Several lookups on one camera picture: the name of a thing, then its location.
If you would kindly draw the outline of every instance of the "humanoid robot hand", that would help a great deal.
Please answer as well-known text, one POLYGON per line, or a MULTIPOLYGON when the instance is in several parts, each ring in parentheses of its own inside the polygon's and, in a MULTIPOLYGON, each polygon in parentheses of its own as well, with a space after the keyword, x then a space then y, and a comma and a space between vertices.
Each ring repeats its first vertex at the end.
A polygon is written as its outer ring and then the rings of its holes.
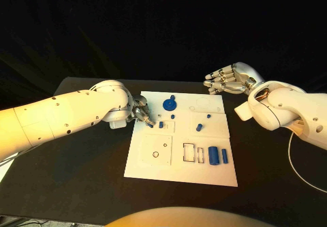
POLYGON ((222 91, 250 95, 263 83, 264 79, 256 69, 238 62, 208 74, 204 85, 209 87, 211 95, 222 91))

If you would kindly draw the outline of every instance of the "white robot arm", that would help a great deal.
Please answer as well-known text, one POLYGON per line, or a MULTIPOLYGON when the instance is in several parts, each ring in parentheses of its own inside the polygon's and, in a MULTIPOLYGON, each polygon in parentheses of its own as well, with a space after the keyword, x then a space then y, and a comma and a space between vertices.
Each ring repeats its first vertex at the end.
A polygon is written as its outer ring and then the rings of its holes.
POLYGON ((244 121, 254 117, 268 130, 286 127, 304 141, 327 149, 327 94, 307 94, 292 84, 266 82, 243 62, 207 75, 204 84, 212 95, 221 91, 250 95, 235 108, 244 121))
POLYGON ((133 119, 155 125, 147 99, 132 96, 114 80, 91 90, 55 96, 37 103, 0 111, 0 161, 12 154, 94 126, 101 120, 113 129, 133 119))

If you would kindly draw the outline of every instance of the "rectangular slot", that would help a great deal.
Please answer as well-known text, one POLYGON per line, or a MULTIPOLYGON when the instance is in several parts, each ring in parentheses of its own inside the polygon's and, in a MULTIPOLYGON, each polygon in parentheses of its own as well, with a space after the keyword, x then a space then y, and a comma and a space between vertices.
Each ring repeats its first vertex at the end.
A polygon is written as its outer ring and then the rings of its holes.
POLYGON ((198 148, 198 162, 205 163, 205 151, 204 148, 198 148))
POLYGON ((185 162, 196 162, 195 144, 194 143, 183 143, 183 148, 185 148, 183 161, 185 162))

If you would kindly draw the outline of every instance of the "white board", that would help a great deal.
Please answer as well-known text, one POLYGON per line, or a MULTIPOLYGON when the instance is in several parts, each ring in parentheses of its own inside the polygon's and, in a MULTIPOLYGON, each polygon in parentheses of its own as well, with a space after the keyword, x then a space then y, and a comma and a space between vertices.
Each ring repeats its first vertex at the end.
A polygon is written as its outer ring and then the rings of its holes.
POLYGON ((158 124, 150 128, 145 122, 136 122, 124 176, 237 187, 222 96, 149 91, 142 95, 158 124), (178 107, 166 111, 163 102, 171 95, 176 96, 178 107), (220 149, 217 166, 209 164, 211 146, 220 149), (227 149, 228 164, 224 164, 222 149, 227 149))

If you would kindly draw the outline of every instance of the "circular hole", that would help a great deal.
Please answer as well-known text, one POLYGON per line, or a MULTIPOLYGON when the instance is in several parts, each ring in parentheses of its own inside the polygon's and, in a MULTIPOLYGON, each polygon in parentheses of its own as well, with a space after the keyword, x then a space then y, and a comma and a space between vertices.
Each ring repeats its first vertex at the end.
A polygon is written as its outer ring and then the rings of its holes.
POLYGON ((320 125, 317 128, 316 128, 316 132, 322 132, 325 129, 323 125, 320 125))

